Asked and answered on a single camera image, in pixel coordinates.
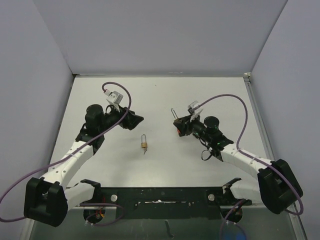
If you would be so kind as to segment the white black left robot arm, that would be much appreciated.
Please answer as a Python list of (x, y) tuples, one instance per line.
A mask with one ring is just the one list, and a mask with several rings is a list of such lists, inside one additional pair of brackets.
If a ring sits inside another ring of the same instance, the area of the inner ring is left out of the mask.
[(86, 109), (85, 122), (70, 150), (40, 178), (31, 178), (26, 184), (24, 211), (26, 218), (57, 227), (72, 208), (82, 203), (101, 206), (104, 202), (101, 185), (84, 179), (68, 187), (82, 165), (93, 157), (105, 140), (105, 133), (115, 126), (133, 130), (144, 117), (127, 107), (93, 104)]

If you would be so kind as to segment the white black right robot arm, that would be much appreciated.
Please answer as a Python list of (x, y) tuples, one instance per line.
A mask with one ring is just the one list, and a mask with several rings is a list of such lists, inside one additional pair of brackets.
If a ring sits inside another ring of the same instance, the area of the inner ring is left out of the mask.
[(237, 145), (220, 131), (219, 124), (219, 120), (214, 116), (206, 117), (203, 122), (192, 115), (173, 121), (179, 136), (193, 135), (212, 157), (237, 167), (257, 180), (253, 185), (241, 180), (231, 183), (222, 192), (223, 200), (227, 204), (233, 205), (246, 199), (261, 202), (272, 213), (280, 214), (301, 199), (301, 186), (285, 160), (273, 161), (237, 148)]

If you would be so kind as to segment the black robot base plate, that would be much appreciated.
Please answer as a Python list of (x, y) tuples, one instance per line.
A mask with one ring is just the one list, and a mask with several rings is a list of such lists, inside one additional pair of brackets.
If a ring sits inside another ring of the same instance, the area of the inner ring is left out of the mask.
[(102, 187), (83, 179), (94, 188), (93, 198), (84, 202), (84, 220), (95, 227), (105, 227), (121, 220), (220, 220), (239, 203), (250, 206), (251, 200), (236, 199), (225, 186), (209, 187)]

